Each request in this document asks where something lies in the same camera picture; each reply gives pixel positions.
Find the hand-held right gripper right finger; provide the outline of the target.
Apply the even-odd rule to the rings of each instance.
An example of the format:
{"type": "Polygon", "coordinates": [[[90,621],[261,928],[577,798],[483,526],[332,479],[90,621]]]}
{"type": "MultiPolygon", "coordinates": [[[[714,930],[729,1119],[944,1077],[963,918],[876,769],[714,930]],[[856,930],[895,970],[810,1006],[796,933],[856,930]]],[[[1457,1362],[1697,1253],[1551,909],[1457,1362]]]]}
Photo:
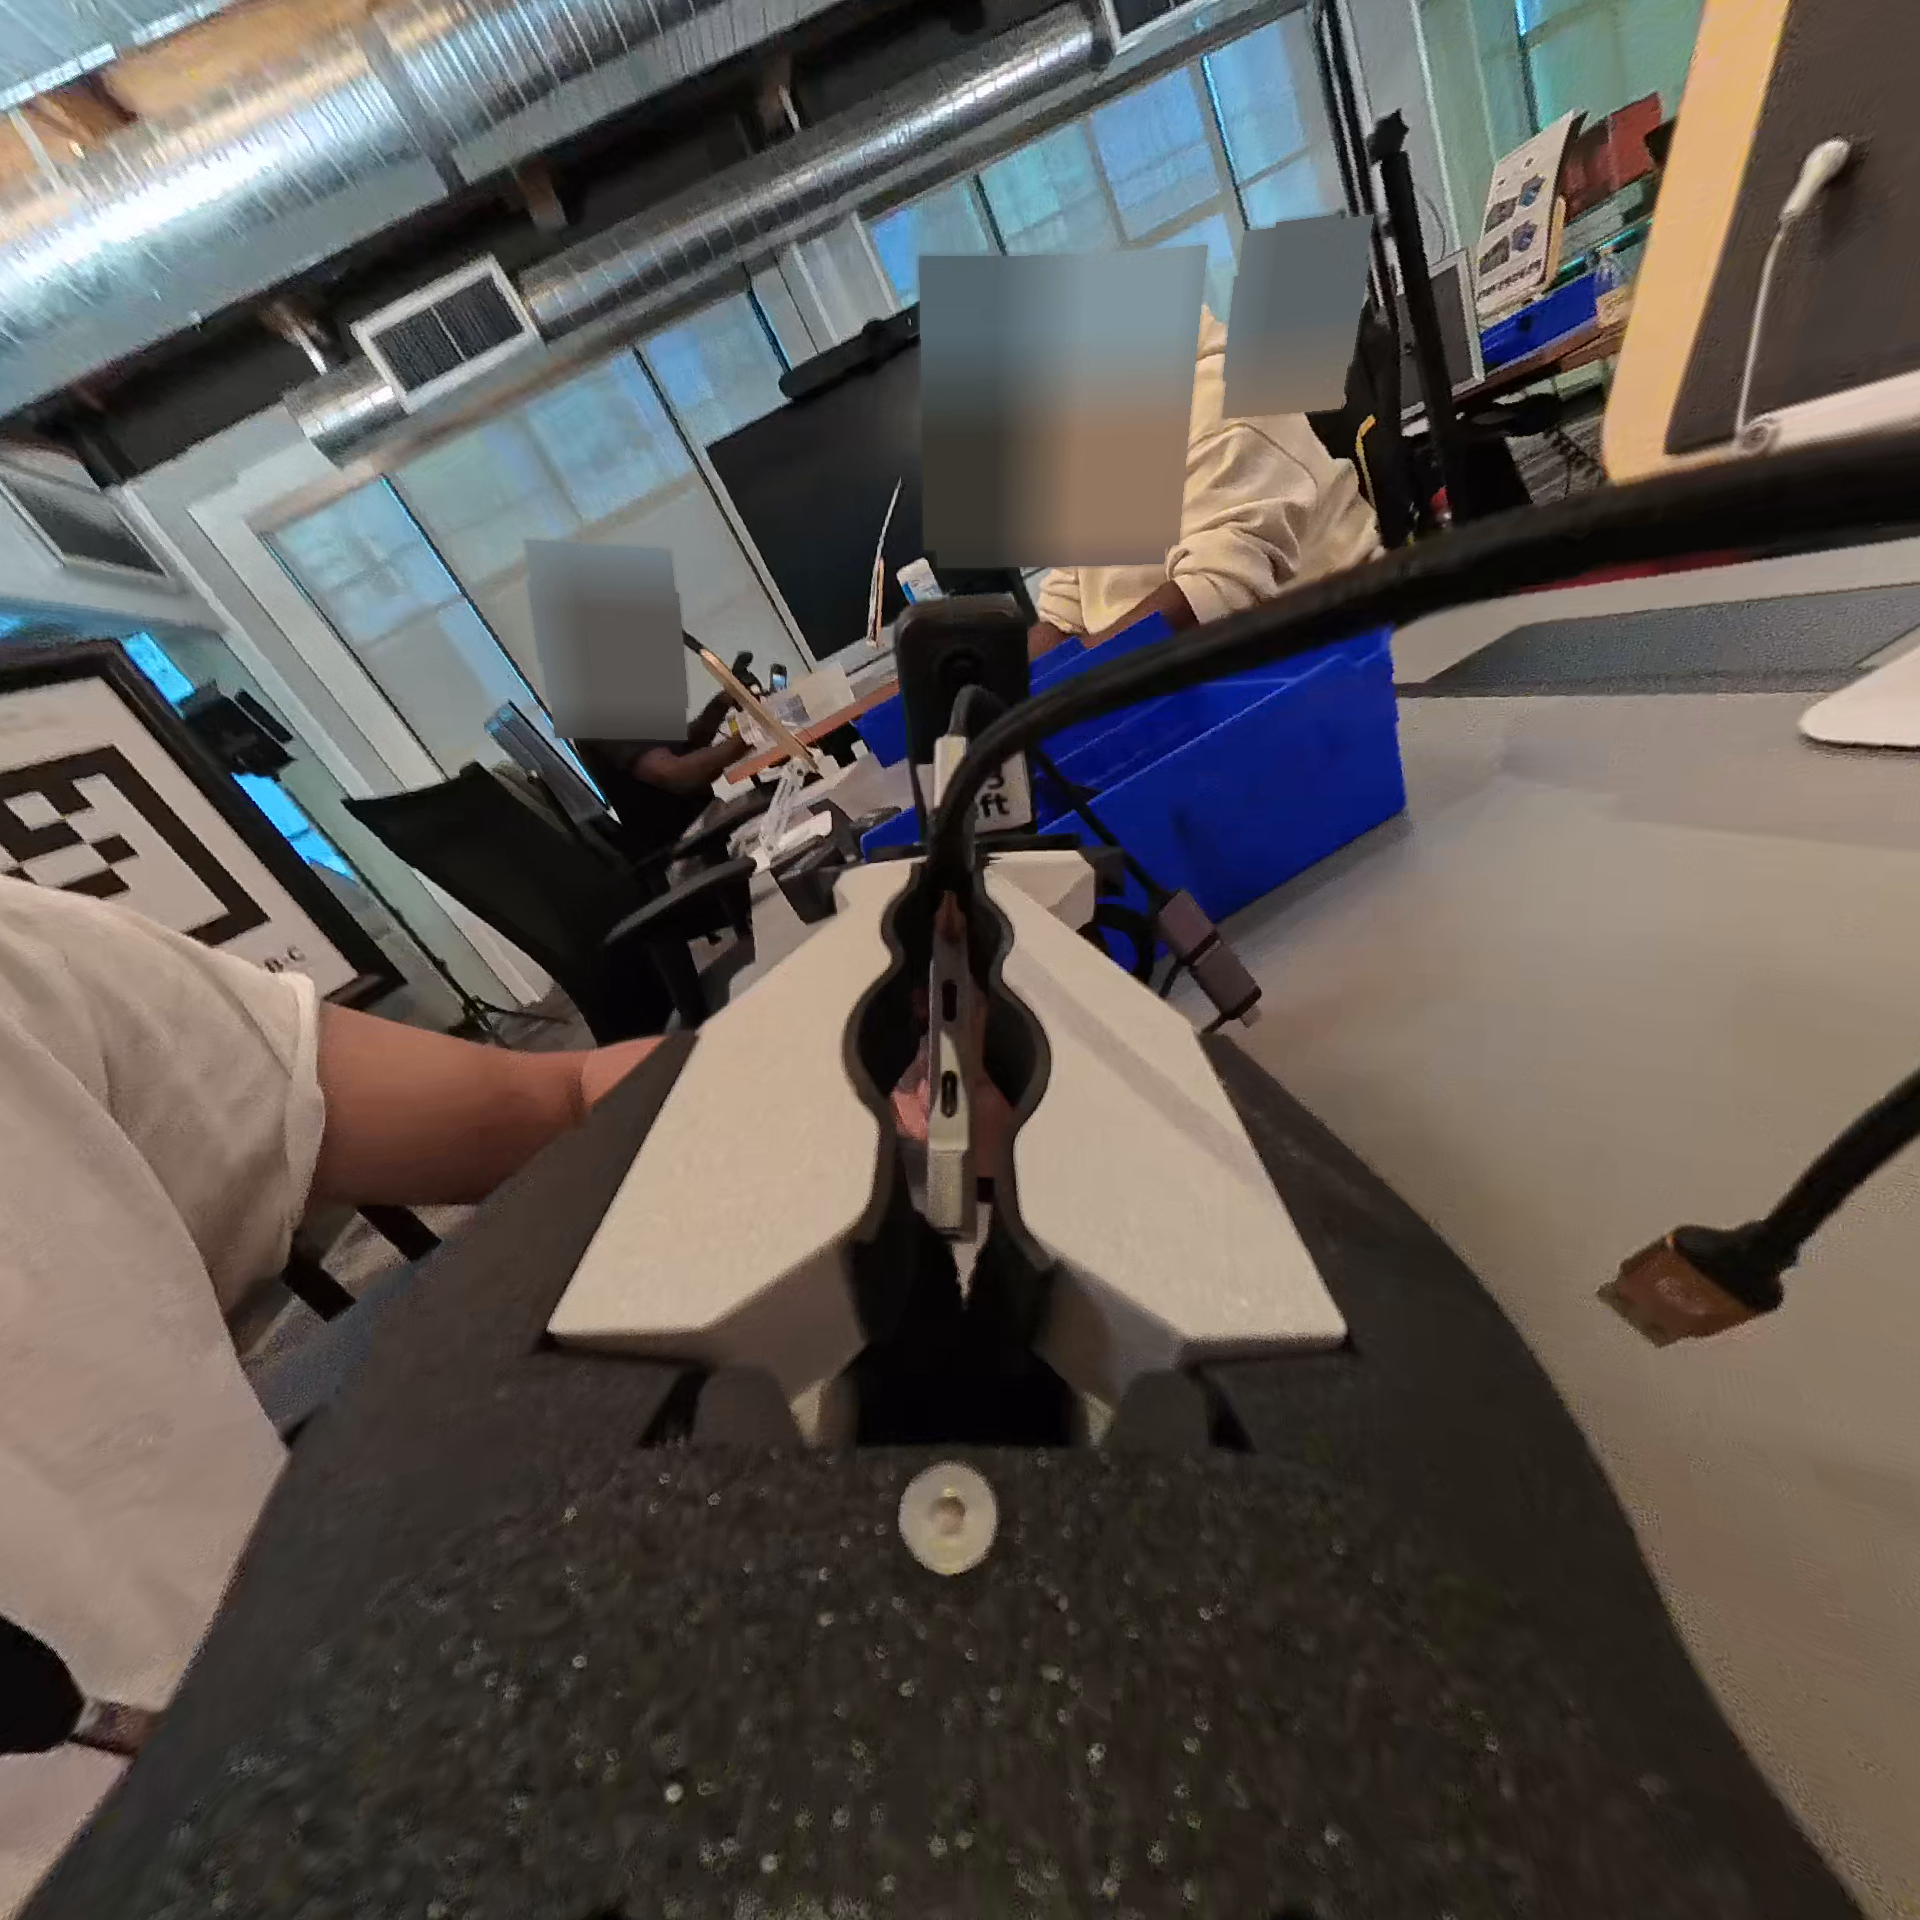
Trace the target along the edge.
{"type": "Polygon", "coordinates": [[[1009,1223],[1041,1253],[1039,1351],[1087,1401],[1218,1360],[1330,1353],[1346,1320],[1203,1034],[1011,881],[1000,984],[1045,1041],[1009,1146],[1009,1223]]]}

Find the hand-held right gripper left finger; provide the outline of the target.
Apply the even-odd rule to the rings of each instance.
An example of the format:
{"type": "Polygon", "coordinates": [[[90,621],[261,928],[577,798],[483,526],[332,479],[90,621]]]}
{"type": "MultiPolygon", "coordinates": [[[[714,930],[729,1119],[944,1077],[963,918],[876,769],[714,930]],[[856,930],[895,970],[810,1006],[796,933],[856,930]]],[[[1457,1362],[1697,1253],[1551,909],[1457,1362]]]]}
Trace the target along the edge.
{"type": "Polygon", "coordinates": [[[856,1443],[861,1353],[957,1301],[892,1106],[892,1046],[920,1047],[895,913],[829,918],[691,1038],[551,1344],[756,1373],[807,1440],[856,1443]]]}

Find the blue plastic bin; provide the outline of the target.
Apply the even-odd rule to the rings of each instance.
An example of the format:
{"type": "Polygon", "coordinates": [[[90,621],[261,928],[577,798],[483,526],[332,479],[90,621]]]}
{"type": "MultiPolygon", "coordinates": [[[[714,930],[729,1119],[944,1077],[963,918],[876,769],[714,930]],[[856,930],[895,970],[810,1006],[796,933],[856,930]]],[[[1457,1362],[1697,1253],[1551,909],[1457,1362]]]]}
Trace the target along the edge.
{"type": "MultiPolygon", "coordinates": [[[[931,795],[935,640],[963,640],[963,614],[992,600],[907,608],[896,623],[898,695],[858,722],[882,765],[911,762],[931,795]]],[[[1055,733],[1045,755],[1170,894],[1213,922],[1308,873],[1407,808],[1391,629],[1265,663],[1055,733]]],[[[1148,615],[1092,648],[1066,640],[1026,667],[1028,691],[1063,688],[1176,639],[1148,615]]]]}
{"type": "Polygon", "coordinates": [[[1599,326],[1601,274],[1564,280],[1545,296],[1491,323],[1480,334],[1483,376],[1512,369],[1565,336],[1599,326]]]}

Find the black cable orange plugs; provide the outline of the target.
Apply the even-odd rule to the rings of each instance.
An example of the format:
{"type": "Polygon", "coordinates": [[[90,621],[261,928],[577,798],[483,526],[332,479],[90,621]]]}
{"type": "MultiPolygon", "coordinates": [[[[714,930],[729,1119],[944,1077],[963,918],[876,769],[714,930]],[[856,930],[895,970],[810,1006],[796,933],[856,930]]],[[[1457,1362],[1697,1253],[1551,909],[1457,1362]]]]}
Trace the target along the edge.
{"type": "Polygon", "coordinates": [[[1108,659],[988,726],[948,781],[923,833],[914,905],[976,890],[976,798],[1011,758],[1052,736],[1162,697],[1308,656],[1378,629],[1584,586],[1607,569],[1755,557],[1796,559],[1832,544],[1903,539],[1919,523],[1913,425],[1745,455],[1604,487],[1565,503],[1482,519],[1287,592],[1272,608],[1108,659]]]}
{"type": "Polygon", "coordinates": [[[1919,1072],[1856,1115],[1762,1217],[1720,1231],[1682,1226],[1624,1261],[1601,1290],[1627,1327],[1667,1350],[1781,1311],[1809,1243],[1919,1139],[1919,1072]]]}

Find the person's left forearm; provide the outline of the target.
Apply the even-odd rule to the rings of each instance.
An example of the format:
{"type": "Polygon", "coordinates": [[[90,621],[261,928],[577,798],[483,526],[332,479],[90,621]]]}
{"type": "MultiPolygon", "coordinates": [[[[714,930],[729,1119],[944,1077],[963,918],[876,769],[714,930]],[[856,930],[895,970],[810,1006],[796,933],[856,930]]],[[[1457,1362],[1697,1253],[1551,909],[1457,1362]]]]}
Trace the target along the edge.
{"type": "Polygon", "coordinates": [[[660,1046],[514,1053],[325,1006],[325,1126],[308,1197],[353,1210],[479,1206],[660,1046]]]}

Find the black monitor screen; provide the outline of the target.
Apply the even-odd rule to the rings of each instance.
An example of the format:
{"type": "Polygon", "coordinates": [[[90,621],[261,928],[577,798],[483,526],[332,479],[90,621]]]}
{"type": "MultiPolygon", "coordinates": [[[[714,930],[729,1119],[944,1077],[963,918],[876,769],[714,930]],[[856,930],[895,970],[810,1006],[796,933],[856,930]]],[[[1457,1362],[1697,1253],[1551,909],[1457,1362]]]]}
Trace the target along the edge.
{"type": "Polygon", "coordinates": [[[817,661],[880,637],[900,579],[935,568],[921,517],[921,310],[779,378],[783,402],[709,446],[709,465],[817,661]]]}

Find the black office chair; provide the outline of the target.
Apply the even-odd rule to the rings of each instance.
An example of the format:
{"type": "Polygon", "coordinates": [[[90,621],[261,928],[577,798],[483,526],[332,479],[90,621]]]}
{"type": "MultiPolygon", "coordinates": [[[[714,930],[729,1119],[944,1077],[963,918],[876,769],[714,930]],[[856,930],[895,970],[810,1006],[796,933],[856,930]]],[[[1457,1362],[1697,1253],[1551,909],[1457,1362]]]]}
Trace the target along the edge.
{"type": "Polygon", "coordinates": [[[677,850],[628,862],[476,765],[346,809],[551,974],[603,1046],[703,1024],[756,957],[749,859],[672,881],[677,850]]]}

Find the black stand pole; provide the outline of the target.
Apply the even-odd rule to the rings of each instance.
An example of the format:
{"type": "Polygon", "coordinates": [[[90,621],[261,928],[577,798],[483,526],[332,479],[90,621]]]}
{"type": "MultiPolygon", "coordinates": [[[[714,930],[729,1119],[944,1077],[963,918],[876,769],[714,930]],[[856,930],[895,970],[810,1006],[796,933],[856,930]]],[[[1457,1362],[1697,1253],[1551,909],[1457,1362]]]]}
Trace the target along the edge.
{"type": "Polygon", "coordinates": [[[1399,297],[1393,321],[1408,323],[1412,366],[1420,378],[1428,462],[1447,496],[1452,526],[1487,522],[1505,512],[1514,472],[1499,470],[1488,438],[1469,433],[1453,406],[1447,344],[1433,297],[1433,273],[1424,246],[1424,219],[1408,159],[1408,122],[1401,110],[1377,120],[1364,143],[1378,174],[1383,223],[1399,263],[1399,297]]]}

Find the white air vent grille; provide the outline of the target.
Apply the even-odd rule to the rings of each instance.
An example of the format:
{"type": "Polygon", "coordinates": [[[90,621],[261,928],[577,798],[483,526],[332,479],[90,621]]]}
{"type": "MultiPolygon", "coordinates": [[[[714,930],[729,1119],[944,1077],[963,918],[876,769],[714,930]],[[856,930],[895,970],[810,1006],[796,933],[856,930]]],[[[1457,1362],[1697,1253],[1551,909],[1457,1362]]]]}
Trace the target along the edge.
{"type": "Polygon", "coordinates": [[[419,415],[544,345],[529,304],[495,257],[379,306],[349,331],[405,415],[419,415]]]}

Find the printed paper sign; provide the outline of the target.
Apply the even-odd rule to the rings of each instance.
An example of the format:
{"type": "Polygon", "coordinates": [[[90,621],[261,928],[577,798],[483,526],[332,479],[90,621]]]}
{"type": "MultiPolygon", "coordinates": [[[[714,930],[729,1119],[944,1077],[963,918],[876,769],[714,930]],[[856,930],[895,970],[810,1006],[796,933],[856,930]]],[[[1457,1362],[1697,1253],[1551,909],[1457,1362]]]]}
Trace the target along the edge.
{"type": "Polygon", "coordinates": [[[1571,110],[1495,162],[1472,262],[1482,326],[1530,304],[1552,287],[1564,247],[1564,173],[1587,122],[1571,110]]]}

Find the framed black white marker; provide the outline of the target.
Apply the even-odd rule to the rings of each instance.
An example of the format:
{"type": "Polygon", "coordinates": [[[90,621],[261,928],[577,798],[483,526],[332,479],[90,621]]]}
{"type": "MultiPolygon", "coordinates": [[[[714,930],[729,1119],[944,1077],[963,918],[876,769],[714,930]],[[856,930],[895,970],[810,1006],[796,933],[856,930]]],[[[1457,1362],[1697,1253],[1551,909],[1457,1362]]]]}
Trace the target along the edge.
{"type": "Polygon", "coordinates": [[[357,1011],[395,960],[115,640],[5,645],[2,871],[300,974],[357,1011]]]}

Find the silver air duct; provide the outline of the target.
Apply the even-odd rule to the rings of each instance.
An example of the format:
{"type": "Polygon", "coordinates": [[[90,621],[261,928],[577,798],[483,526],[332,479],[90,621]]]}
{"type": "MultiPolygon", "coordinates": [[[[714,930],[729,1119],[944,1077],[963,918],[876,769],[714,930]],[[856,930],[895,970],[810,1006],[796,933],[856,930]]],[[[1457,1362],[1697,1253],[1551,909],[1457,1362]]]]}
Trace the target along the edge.
{"type": "MultiPolygon", "coordinates": [[[[964,136],[953,115],[937,115],[932,99],[804,128],[509,277],[543,347],[613,321],[648,321],[747,280],[777,253],[836,224],[879,185],[948,159],[964,136]]],[[[285,408],[305,442],[332,465],[346,465],[410,416],[362,351],[346,369],[297,389],[285,408]]]]}
{"type": "MultiPolygon", "coordinates": [[[[839,5],[381,5],[5,193],[5,410],[71,386],[507,174],[616,112],[761,59],[839,5]]],[[[964,133],[1115,56],[1059,5],[948,64],[964,133]]]]}

